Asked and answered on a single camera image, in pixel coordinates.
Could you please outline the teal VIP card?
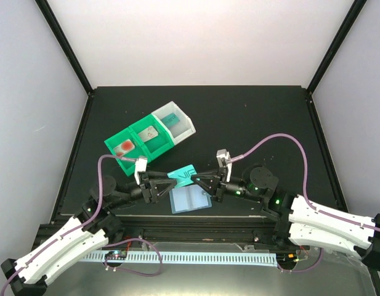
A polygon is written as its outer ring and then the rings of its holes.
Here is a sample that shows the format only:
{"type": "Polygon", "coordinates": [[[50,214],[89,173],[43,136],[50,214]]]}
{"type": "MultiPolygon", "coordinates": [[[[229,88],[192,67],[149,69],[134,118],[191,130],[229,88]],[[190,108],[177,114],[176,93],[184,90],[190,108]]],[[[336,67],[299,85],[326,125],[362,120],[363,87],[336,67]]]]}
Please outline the teal VIP card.
{"type": "Polygon", "coordinates": [[[193,184],[191,177],[196,174],[195,167],[192,164],[189,164],[169,172],[167,176],[170,179],[176,180],[177,184],[174,186],[175,188],[180,188],[193,184]]]}

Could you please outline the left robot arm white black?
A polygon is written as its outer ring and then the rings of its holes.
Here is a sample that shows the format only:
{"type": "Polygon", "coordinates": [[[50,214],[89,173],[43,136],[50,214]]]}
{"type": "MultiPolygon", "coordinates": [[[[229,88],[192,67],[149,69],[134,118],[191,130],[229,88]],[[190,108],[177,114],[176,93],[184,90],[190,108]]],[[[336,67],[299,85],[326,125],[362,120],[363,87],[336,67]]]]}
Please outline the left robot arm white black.
{"type": "Polygon", "coordinates": [[[89,200],[55,234],[29,254],[1,264],[14,295],[44,295],[49,284],[88,253],[124,241],[124,225],[113,209],[138,200],[157,203],[177,181],[160,172],[140,173],[137,181],[120,186],[112,176],[101,177],[89,200]]]}

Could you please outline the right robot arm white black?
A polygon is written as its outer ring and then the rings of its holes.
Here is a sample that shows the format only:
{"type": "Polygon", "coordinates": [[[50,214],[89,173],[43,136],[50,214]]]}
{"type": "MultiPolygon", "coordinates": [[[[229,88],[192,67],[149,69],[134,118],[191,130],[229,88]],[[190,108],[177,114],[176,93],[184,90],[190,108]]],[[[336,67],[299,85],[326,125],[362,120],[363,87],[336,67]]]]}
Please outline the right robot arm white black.
{"type": "Polygon", "coordinates": [[[199,173],[192,181],[216,202],[232,196],[257,204],[260,215],[275,222],[273,243],[311,246],[341,252],[380,272],[380,213],[375,217],[353,215],[306,200],[279,187],[266,167],[254,165],[240,178],[227,168],[199,173]]]}

